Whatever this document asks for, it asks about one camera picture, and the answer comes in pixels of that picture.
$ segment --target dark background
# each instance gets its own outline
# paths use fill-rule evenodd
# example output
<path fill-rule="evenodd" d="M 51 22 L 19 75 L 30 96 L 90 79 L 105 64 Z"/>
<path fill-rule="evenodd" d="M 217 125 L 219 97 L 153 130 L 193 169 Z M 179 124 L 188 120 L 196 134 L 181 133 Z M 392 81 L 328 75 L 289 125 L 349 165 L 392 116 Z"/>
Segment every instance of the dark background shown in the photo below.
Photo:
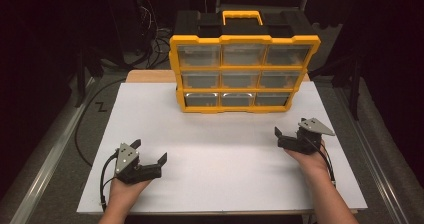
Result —
<path fill-rule="evenodd" d="M 224 1 L 270 6 L 298 4 L 298 0 Z M 168 27 L 173 25 L 179 9 L 205 9 L 204 0 L 151 2 L 158 23 Z M 122 0 L 0 0 L 1 197 L 67 102 L 71 94 L 69 81 L 76 73 L 80 50 L 98 47 L 105 56 L 125 62 L 123 52 L 145 49 L 145 40 L 134 41 L 122 28 L 127 25 L 134 32 L 141 31 L 137 28 L 140 15 L 130 6 Z M 368 43 L 362 76 L 421 185 L 423 8 L 423 0 L 308 0 L 305 12 L 311 23 L 318 22 L 323 28 L 344 24 L 329 62 L 351 54 L 354 47 L 362 45 L 361 41 Z M 206 3 L 206 9 L 214 10 L 211 1 Z M 344 71 L 341 67 L 325 74 L 332 75 L 340 69 Z"/>

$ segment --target forearm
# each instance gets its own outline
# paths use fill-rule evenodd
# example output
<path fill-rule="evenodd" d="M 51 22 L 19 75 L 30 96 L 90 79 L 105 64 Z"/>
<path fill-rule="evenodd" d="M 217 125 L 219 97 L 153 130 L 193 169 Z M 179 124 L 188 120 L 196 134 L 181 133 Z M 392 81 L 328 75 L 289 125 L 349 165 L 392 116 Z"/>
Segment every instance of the forearm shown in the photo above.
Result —
<path fill-rule="evenodd" d="M 119 207 L 108 206 L 105 213 L 100 219 L 99 224 L 123 224 L 125 223 L 125 218 L 127 217 L 127 211 L 122 210 Z"/>
<path fill-rule="evenodd" d="M 307 180 L 318 223 L 358 223 L 326 173 L 309 174 Z"/>

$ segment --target plastic storage drawer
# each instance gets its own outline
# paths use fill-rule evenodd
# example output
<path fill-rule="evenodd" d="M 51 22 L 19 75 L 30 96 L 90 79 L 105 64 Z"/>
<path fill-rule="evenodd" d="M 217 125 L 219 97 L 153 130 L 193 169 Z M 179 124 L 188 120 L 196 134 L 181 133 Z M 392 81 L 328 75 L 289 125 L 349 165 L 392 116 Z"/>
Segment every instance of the plastic storage drawer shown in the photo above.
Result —
<path fill-rule="evenodd" d="M 256 106 L 285 106 L 289 92 L 258 92 L 255 98 Z"/>
<path fill-rule="evenodd" d="M 218 93 L 184 93 L 187 107 L 217 106 Z"/>
<path fill-rule="evenodd" d="M 301 71 L 263 71 L 259 85 L 261 88 L 293 88 Z"/>
<path fill-rule="evenodd" d="M 310 45 L 270 45 L 265 65 L 303 65 Z"/>
<path fill-rule="evenodd" d="M 218 71 L 184 71 L 181 76 L 184 88 L 217 88 L 219 85 Z"/>
<path fill-rule="evenodd" d="M 223 88 L 255 88 L 259 71 L 222 71 Z"/>
<path fill-rule="evenodd" d="M 261 65 L 265 51 L 263 44 L 222 45 L 223 65 L 252 66 Z"/>
<path fill-rule="evenodd" d="M 253 93 L 222 93 L 222 106 L 251 106 L 253 104 Z"/>
<path fill-rule="evenodd" d="M 218 66 L 220 45 L 178 45 L 178 58 L 181 66 Z"/>

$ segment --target cable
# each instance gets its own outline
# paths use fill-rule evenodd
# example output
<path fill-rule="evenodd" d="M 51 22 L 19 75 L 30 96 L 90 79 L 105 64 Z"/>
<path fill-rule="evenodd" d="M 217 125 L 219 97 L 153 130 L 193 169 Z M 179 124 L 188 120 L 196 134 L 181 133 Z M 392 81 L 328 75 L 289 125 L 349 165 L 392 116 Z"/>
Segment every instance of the cable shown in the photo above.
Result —
<path fill-rule="evenodd" d="M 96 98 L 97 97 L 97 95 L 99 95 L 100 94 L 100 92 L 102 92 L 104 89 L 106 89 L 106 88 L 108 88 L 108 87 L 110 87 L 110 86 L 112 86 L 113 84 L 116 84 L 116 83 L 119 83 L 119 82 L 122 82 L 122 81 L 125 81 L 125 78 L 122 78 L 122 79 L 119 79 L 119 80 L 117 80 L 117 81 L 114 81 L 114 82 L 112 82 L 112 83 L 109 83 L 109 84 L 107 84 L 106 86 L 104 86 L 104 87 L 102 87 L 99 91 L 97 91 L 97 93 L 96 94 L 94 94 L 94 96 L 90 99 L 90 101 L 88 102 L 88 104 L 87 104 L 87 106 L 86 106 L 86 108 L 84 109 L 84 111 L 82 112 L 82 114 L 81 114 L 81 117 L 79 118 L 79 120 L 78 120 L 78 123 L 77 123 L 77 125 L 76 125 L 76 128 L 75 128 L 75 133 L 74 133 L 74 142 L 75 142 L 75 147 L 77 148 L 77 151 L 78 151 L 78 154 L 79 154 L 79 156 L 82 158 L 82 160 L 85 162 L 85 163 L 87 163 L 87 165 L 88 166 L 90 166 L 90 167 L 92 167 L 93 166 L 93 164 L 91 164 L 86 158 L 85 158 L 85 156 L 83 155 L 83 153 L 81 152 L 81 150 L 80 150 L 80 148 L 79 148 L 79 144 L 78 144 L 78 131 L 79 131 L 79 128 L 80 128 L 80 126 L 81 126 L 81 122 L 82 122 L 82 120 L 83 120 L 83 118 L 84 118 L 84 115 L 85 115 L 85 113 L 87 112 L 87 110 L 88 110 L 88 107 L 90 106 L 90 104 L 93 102 L 93 100 L 94 100 L 94 98 Z"/>
<path fill-rule="evenodd" d="M 105 197 L 105 195 L 104 195 L 104 193 L 103 193 L 103 190 L 104 190 L 104 188 L 105 188 L 106 184 L 107 184 L 109 181 L 111 181 L 111 180 L 113 179 L 113 178 L 111 178 L 111 179 L 109 179 L 109 181 L 107 181 L 106 183 L 104 183 L 104 184 L 103 184 L 103 182 L 104 182 L 104 177 L 105 177 L 105 172 L 106 172 L 106 168 L 107 168 L 107 166 L 109 165 L 109 163 L 110 163 L 113 159 L 115 159 L 115 158 L 117 158 L 117 157 L 118 157 L 118 152 L 119 152 L 119 149 L 116 149 L 116 150 L 115 150 L 115 153 L 114 153 L 112 156 L 110 156 L 110 157 L 109 157 L 109 159 L 107 159 L 107 161 L 106 161 L 105 165 L 103 166 L 102 174 L 101 174 L 101 176 L 100 176 L 100 203 L 102 204 L 103 212 L 104 212 L 104 211 L 106 211 L 106 207 L 107 207 L 107 204 L 106 204 L 106 197 Z"/>
<path fill-rule="evenodd" d="M 334 187 L 336 187 L 336 179 L 334 177 L 333 164 L 331 163 L 330 155 L 328 154 L 327 149 L 325 148 L 325 146 L 322 143 L 320 144 L 320 147 L 321 146 L 324 147 L 324 151 L 326 153 L 326 155 L 324 155 L 324 153 L 322 153 L 322 151 L 319 148 L 317 148 L 309 138 L 307 138 L 306 136 L 304 138 L 305 138 L 305 140 L 307 140 L 309 142 L 309 144 L 311 144 L 317 150 L 317 152 L 320 154 L 320 156 L 324 159 L 325 164 L 327 165 L 327 169 L 328 169 L 328 173 L 330 175 L 331 182 L 333 183 Z"/>

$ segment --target white table surface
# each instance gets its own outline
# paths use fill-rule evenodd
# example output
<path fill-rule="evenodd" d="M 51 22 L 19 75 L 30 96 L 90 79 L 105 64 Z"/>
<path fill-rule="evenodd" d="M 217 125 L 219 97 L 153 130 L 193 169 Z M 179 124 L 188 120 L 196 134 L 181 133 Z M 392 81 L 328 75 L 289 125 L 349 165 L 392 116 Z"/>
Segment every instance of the white table surface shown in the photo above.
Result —
<path fill-rule="evenodd" d="M 313 82 L 302 83 L 284 113 L 182 113 L 175 83 L 124 83 L 106 127 L 77 212 L 100 214 L 101 169 L 124 142 L 141 139 L 141 164 L 165 153 L 162 178 L 142 193 L 132 213 L 306 213 L 310 193 L 296 161 L 277 147 L 274 126 L 295 137 L 302 117 L 334 130 Z M 325 136 L 337 189 L 353 210 L 367 208 L 336 136 Z M 113 176 L 109 164 L 105 180 Z M 108 199 L 109 185 L 105 188 Z"/>

